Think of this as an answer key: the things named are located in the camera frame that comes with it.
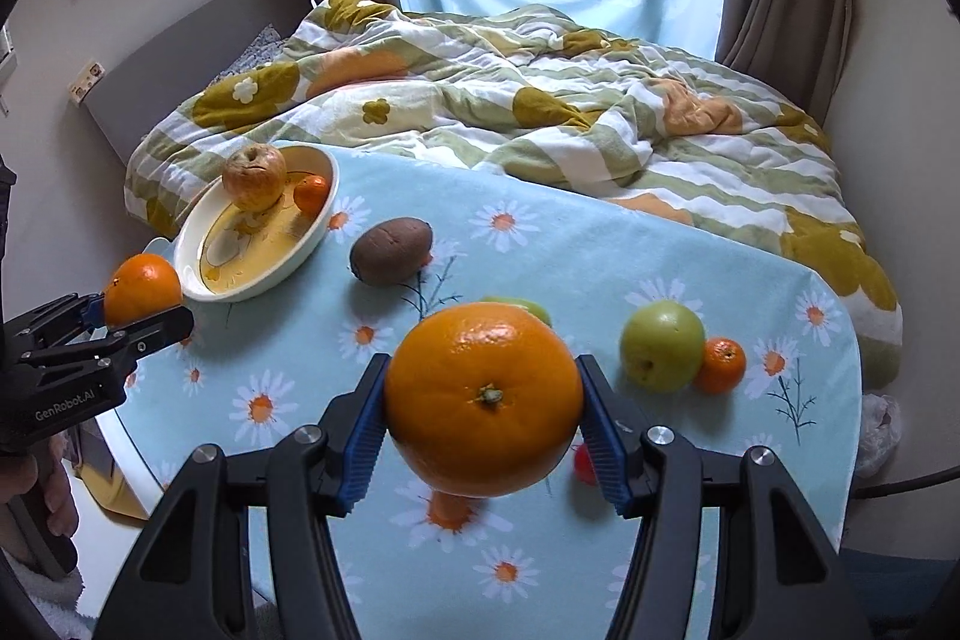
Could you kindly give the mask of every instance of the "green apple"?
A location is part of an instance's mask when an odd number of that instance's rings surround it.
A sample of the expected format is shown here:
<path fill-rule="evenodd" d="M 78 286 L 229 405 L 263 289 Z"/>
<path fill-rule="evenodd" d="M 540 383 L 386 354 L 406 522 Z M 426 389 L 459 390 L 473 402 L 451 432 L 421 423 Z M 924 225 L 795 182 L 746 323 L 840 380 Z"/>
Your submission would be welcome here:
<path fill-rule="evenodd" d="M 620 360 L 642 389 L 678 391 L 704 360 L 704 324 L 682 304 L 664 299 L 641 307 L 620 335 Z"/>
<path fill-rule="evenodd" d="M 536 302 L 529 302 L 526 299 L 514 299 L 510 296 L 484 296 L 482 302 L 499 302 L 500 304 L 512 304 L 528 311 L 531 316 L 541 319 L 544 323 L 553 328 L 553 321 L 550 320 L 550 314 Z"/>

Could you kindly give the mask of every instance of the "headboard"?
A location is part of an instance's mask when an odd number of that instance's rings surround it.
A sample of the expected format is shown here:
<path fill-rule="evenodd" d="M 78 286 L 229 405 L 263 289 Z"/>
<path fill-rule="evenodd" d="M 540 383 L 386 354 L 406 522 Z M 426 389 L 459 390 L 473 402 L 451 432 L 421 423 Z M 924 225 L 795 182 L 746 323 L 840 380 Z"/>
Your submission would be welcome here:
<path fill-rule="evenodd" d="M 125 164 L 181 101 L 205 88 L 264 26 L 284 38 L 310 0 L 213 0 L 157 34 L 104 75 L 83 100 Z"/>

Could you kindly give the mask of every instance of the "tablecloth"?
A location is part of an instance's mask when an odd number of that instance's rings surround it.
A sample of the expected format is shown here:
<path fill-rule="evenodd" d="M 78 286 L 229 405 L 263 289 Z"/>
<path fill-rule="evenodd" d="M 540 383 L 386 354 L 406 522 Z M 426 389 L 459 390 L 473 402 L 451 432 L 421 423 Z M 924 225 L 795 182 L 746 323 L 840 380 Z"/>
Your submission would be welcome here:
<path fill-rule="evenodd" d="M 859 431 L 856 338 L 808 268 L 662 218 L 486 172 L 328 148 L 341 166 L 328 234 L 289 279 L 233 305 L 191 303 L 192 338 L 147 357 L 120 418 L 160 485 L 203 442 L 268 447 L 315 422 L 368 359 L 392 352 L 422 316 L 486 295 L 548 309 L 574 355 L 592 353 L 651 419 L 727 453 L 767 445 L 838 542 Z M 432 261 L 410 287 L 373 289 L 349 248 L 387 218 L 434 230 Z M 747 375 L 731 394 L 656 395 L 621 377 L 618 339 L 637 307 L 675 299 L 708 335 L 737 340 Z M 573 475 L 572 451 L 537 485 L 476 503 L 461 528 L 427 513 L 429 491 L 390 438 L 370 492 L 331 519 L 344 585 L 368 640 L 602 637 L 637 522 Z M 716 511 L 704 511 L 688 638 L 707 636 Z M 251 571 L 270 597 L 265 517 L 251 514 Z"/>

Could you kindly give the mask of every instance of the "finger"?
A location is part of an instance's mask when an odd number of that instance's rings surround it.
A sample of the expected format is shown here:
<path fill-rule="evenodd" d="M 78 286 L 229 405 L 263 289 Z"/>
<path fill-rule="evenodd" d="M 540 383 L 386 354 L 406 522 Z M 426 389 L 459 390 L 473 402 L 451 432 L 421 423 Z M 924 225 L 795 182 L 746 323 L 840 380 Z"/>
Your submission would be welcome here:
<path fill-rule="evenodd" d="M 70 496 L 70 479 L 66 475 L 64 463 L 54 461 L 53 471 L 50 477 L 47 477 L 46 485 L 43 487 L 43 500 L 46 501 L 47 509 L 55 513 L 64 505 L 64 502 Z"/>
<path fill-rule="evenodd" d="M 63 434 L 54 434 L 50 437 L 50 456 L 54 462 L 64 460 L 64 451 L 66 450 L 66 437 Z"/>
<path fill-rule="evenodd" d="M 0 504 L 26 494 L 37 482 L 37 460 L 33 456 L 0 456 Z"/>
<path fill-rule="evenodd" d="M 47 519 L 47 528 L 51 534 L 57 537 L 72 537 L 77 533 L 80 525 L 80 514 L 77 512 L 77 506 L 74 504 L 73 496 L 66 495 L 64 504 L 61 504 L 56 512 L 50 514 Z"/>

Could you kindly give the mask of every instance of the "red object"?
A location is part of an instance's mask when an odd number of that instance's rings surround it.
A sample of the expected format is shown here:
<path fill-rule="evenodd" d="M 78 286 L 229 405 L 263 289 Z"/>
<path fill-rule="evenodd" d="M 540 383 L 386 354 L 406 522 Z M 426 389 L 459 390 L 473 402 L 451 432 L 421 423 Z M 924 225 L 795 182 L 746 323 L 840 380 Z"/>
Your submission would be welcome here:
<path fill-rule="evenodd" d="M 597 485 L 597 475 L 585 443 L 578 445 L 573 452 L 573 473 L 587 485 Z"/>

